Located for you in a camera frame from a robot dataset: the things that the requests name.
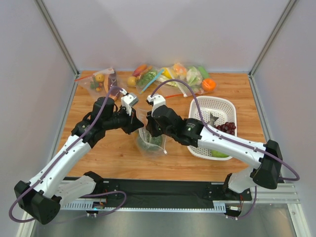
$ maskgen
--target wooden tabletop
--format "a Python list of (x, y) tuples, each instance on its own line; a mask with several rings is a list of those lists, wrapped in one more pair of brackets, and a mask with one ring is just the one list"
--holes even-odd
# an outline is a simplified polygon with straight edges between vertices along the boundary
[[(93, 72), (84, 71), (81, 77), (91, 73)], [(117, 72), (117, 75), (126, 80), (131, 72)], [(225, 98), (235, 105), (238, 136), (264, 142), (247, 74), (215, 73), (211, 76), (217, 82), (218, 89), (206, 95)], [(142, 95), (139, 95), (135, 88), (128, 89), (139, 97), (139, 103), (135, 108), (151, 110), (151, 106), (146, 103), (146, 97), (153, 88), (154, 85), (150, 86)], [(176, 96), (168, 98), (166, 105), (173, 108), (181, 117), (187, 118), (191, 100), (192, 97)], [(88, 92), (78, 86), (59, 148), (66, 142), (76, 123), (92, 111), (93, 103), (94, 100)], [(247, 164), (235, 158), (227, 161), (197, 158), (187, 147), (181, 146), (171, 138), (167, 139), (166, 150), (166, 156), (143, 157), (132, 136), (125, 134), (121, 129), (107, 131), (105, 138), (74, 166), (69, 176), (79, 177), (87, 171), (94, 171), (104, 178), (224, 181), (227, 174), (239, 172), (247, 167)]]

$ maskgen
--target gray wall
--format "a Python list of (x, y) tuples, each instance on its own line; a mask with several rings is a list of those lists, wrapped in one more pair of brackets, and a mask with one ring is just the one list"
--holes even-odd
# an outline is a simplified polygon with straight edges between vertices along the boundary
[(288, 0), (44, 0), (80, 70), (249, 71)]
[(13, 187), (47, 163), (74, 75), (33, 0), (0, 1), (0, 22), (0, 235), (13, 237)]
[(298, 1), (255, 82), (272, 137), (301, 175), (295, 184), (316, 236), (316, 1)]

